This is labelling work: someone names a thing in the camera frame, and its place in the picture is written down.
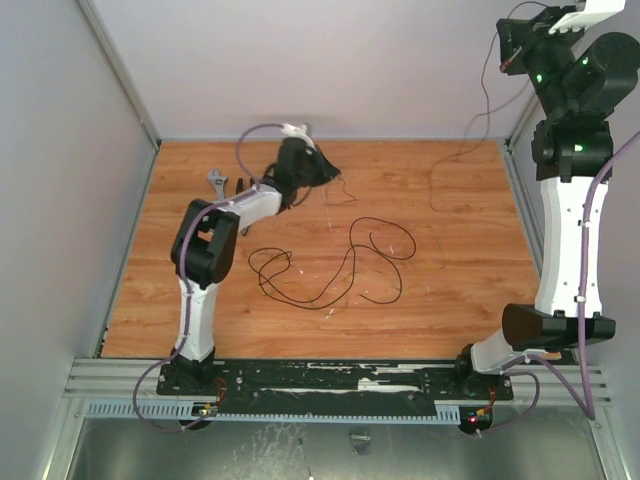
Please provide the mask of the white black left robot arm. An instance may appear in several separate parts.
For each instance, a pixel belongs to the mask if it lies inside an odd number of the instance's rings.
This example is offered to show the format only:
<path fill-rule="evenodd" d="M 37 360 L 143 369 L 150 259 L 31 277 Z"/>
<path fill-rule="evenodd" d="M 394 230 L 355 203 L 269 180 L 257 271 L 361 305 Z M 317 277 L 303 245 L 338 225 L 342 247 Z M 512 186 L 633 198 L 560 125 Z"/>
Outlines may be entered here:
<path fill-rule="evenodd" d="M 318 146 L 286 138 L 276 161 L 249 189 L 226 200 L 189 204 L 171 248 L 181 309 L 169 364 L 191 393 L 204 394 L 214 385 L 216 298 L 231 270 L 240 231 L 293 206 L 299 189 L 324 186 L 340 174 Z"/>

